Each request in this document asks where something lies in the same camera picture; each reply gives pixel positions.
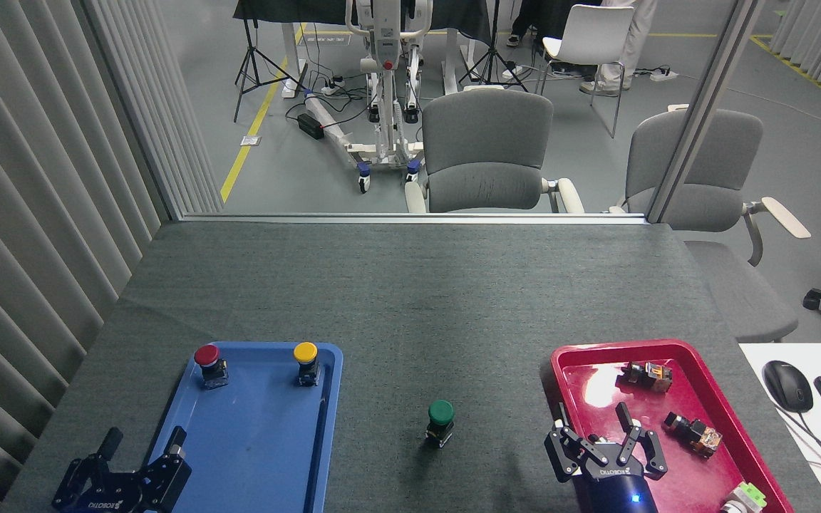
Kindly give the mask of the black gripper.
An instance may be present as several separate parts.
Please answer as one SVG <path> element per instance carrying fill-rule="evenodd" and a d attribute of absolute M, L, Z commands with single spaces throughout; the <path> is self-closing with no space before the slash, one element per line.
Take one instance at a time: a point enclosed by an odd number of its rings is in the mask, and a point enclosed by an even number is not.
<path fill-rule="evenodd" d="M 111 473 L 108 463 L 123 441 L 123 433 L 110 428 L 97 451 L 69 463 L 52 507 L 84 512 L 173 510 L 192 474 L 182 450 L 186 435 L 182 426 L 175 426 L 162 455 L 144 470 Z"/>
<path fill-rule="evenodd" d="M 584 459 L 584 438 L 577 434 L 568 419 L 566 405 L 559 405 L 545 436 L 545 450 L 560 483 L 581 475 L 581 510 L 583 512 L 658 512 L 657 504 L 645 478 L 660 480 L 668 471 L 657 432 L 644 428 L 632 418 L 626 403 L 618 403 L 618 420 L 626 437 L 622 444 L 599 442 L 596 451 L 606 464 Z M 642 446 L 647 463 L 634 457 L 635 445 Z"/>

